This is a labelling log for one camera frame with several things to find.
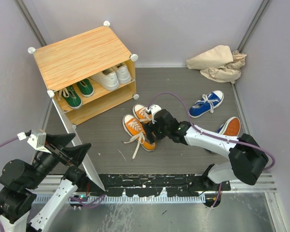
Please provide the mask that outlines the orange sneaker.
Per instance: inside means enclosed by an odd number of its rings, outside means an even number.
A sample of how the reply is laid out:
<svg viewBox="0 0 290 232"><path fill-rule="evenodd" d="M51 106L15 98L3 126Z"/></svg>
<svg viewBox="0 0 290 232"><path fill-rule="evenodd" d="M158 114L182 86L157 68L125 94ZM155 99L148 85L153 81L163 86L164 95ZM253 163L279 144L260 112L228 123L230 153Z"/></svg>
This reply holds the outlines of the orange sneaker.
<svg viewBox="0 0 290 232"><path fill-rule="evenodd" d="M152 120L152 115L146 111L146 107L141 104L135 104L132 108L133 115L142 123L148 123Z"/></svg>
<svg viewBox="0 0 290 232"><path fill-rule="evenodd" d="M132 159L135 159L137 152L140 147L148 152L152 152L156 149L156 143L153 142L152 144L146 137L146 132L143 129L141 122L133 115L125 115L122 119L122 124L125 132L130 136L130 139L124 144L130 144L133 142L137 142L135 151L132 155Z"/></svg>

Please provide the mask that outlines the white cabinet door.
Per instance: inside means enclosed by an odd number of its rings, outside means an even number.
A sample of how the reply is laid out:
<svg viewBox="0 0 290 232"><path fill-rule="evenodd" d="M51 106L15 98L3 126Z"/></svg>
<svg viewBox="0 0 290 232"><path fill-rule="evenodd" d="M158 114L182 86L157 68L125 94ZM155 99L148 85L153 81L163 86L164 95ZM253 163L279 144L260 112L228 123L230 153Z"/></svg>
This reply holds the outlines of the white cabinet door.
<svg viewBox="0 0 290 232"><path fill-rule="evenodd" d="M76 126L69 121L69 119L64 114L63 110L61 109L61 107L59 106L59 104L56 102L56 100L54 98L52 98L52 102L53 102L53 105L54 105L54 107L55 107L55 109L60 117L60 120L61 120L66 132L67 133L75 133L75 137L72 139L73 146L82 145L83 143L81 142L81 140L76 132ZM90 160L88 154L85 155L83 162L82 162L82 165L86 171L88 178L93 183L95 183L100 189L105 191L104 184L102 183L102 181L101 181L92 161Z"/></svg>

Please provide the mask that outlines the green sneaker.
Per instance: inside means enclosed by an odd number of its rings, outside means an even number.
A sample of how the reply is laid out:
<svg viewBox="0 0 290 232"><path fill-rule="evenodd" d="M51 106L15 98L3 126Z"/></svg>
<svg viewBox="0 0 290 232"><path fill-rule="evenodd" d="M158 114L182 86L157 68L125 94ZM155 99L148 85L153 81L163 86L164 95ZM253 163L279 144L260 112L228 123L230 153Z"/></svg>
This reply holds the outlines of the green sneaker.
<svg viewBox="0 0 290 232"><path fill-rule="evenodd" d="M94 94L94 88L87 78L77 82L76 85L84 97L91 97Z"/></svg>
<svg viewBox="0 0 290 232"><path fill-rule="evenodd" d="M63 98L71 109L79 109L83 103L81 98L77 95L73 86L68 86L58 91L58 100Z"/></svg>

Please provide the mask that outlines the blue sneaker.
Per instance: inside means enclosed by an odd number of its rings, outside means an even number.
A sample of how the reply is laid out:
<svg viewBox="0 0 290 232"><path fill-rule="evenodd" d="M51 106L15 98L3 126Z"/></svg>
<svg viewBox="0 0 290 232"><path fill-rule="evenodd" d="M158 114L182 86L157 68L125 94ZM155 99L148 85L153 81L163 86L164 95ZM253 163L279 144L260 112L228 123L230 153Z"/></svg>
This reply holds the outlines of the blue sneaker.
<svg viewBox="0 0 290 232"><path fill-rule="evenodd" d="M241 130L241 122L238 117L229 118L224 124L217 130L218 134L227 136L238 136Z"/></svg>
<svg viewBox="0 0 290 232"><path fill-rule="evenodd" d="M201 99L189 109L191 118L198 118L205 113L213 113L214 109L219 107L224 100L224 93L220 90L212 91L208 94L203 94Z"/></svg>

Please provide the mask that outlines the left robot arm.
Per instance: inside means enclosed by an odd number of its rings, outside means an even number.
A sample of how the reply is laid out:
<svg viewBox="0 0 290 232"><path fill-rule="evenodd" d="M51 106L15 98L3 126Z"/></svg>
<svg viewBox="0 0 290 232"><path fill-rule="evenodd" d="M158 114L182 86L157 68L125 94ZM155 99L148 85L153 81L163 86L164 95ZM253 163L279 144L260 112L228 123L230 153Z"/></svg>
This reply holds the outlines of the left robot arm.
<svg viewBox="0 0 290 232"><path fill-rule="evenodd" d="M75 133L49 135L32 131L21 133L18 139L27 139L36 150L32 164L20 159L8 162L2 169L0 184L0 223L3 232L46 232L63 205L76 191L87 187L87 175L79 169L91 144L68 147ZM28 220L32 203L37 195L32 193L46 176L59 164L68 166L60 184L40 212Z"/></svg>

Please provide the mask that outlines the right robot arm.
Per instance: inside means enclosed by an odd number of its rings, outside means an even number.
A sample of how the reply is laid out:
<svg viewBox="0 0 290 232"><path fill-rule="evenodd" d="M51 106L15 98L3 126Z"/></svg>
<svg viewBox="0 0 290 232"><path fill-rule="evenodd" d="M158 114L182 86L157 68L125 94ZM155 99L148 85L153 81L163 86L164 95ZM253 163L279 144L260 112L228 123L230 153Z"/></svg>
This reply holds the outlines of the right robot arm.
<svg viewBox="0 0 290 232"><path fill-rule="evenodd" d="M268 158L252 136L227 136L202 129L189 121L178 122L167 110L152 105L145 110L151 120L143 124L150 142L168 137L175 143L197 146L227 158L223 164L211 164L201 177L201 185L214 190L225 181L240 180L255 185Z"/></svg>

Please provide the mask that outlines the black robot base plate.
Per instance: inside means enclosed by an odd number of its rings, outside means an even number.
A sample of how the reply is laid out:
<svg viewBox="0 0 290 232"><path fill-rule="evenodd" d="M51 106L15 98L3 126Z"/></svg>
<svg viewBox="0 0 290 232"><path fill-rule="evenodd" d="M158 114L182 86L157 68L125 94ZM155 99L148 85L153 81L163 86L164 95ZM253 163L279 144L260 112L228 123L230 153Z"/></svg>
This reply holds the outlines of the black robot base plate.
<svg viewBox="0 0 290 232"><path fill-rule="evenodd" d="M91 196L106 194L109 197L157 197L165 190L167 197L200 196L202 193L220 188L231 190L229 182L223 182L221 187L197 174L100 174L105 190L102 190L90 180L85 180L79 189Z"/></svg>

